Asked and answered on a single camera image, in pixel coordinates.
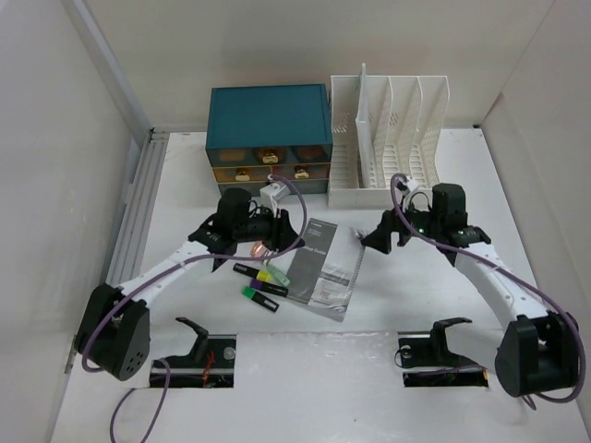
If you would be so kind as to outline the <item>clear mesh document pouch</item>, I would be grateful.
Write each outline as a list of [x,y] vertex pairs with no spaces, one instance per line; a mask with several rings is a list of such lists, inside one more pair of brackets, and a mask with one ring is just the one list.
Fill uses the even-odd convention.
[[365,63],[361,65],[361,70],[358,79],[358,101],[355,123],[360,160],[360,171],[362,176],[361,186],[364,188],[370,188],[372,184],[372,145],[368,112],[367,67]]

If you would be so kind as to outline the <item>grey Canon setup guide booklet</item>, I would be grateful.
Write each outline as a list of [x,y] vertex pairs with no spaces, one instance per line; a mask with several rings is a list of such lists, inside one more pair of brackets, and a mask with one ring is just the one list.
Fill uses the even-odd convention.
[[346,225],[310,219],[305,244],[272,262],[286,272],[288,300],[316,315],[344,321],[365,254],[362,236]]

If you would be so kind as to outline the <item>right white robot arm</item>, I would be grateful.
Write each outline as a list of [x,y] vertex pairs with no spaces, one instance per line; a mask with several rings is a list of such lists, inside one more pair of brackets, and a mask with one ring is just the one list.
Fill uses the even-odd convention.
[[[428,334],[427,355],[413,354],[405,367],[439,367],[448,373],[463,363],[493,372],[514,398],[574,401],[585,384],[585,347],[575,319],[537,287],[512,274],[489,236],[468,222],[464,189],[438,184],[425,210],[415,207],[415,180],[404,174],[391,179],[393,207],[383,212],[377,228],[362,244],[382,254],[418,238],[441,252],[476,288],[499,321],[502,332],[473,328],[465,317],[435,322]],[[560,399],[554,392],[570,389]]]

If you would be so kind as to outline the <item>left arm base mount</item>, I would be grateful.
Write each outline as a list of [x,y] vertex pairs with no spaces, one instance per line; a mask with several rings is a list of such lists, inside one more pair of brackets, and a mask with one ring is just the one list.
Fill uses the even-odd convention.
[[173,389],[230,389],[235,383],[237,337],[211,334],[186,317],[162,330],[151,347],[149,386]]

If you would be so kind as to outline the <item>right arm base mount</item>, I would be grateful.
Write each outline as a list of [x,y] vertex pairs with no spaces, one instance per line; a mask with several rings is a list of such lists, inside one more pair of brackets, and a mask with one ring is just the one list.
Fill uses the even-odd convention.
[[403,370],[406,388],[487,388],[487,370],[475,361],[449,350],[446,332],[470,324],[465,317],[433,323],[429,331],[404,332],[398,336],[395,364]]

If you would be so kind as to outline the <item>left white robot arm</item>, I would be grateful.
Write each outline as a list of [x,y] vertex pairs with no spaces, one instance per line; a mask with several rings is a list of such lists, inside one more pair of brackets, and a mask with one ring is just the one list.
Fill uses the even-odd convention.
[[167,286],[188,274],[208,276],[238,258],[244,243],[260,242],[272,258],[304,245],[279,201],[297,190],[275,176],[256,203],[245,189],[223,192],[216,211],[169,257],[130,281],[102,283],[90,294],[74,348],[89,373],[105,372],[126,381],[141,369],[151,347],[150,307]]

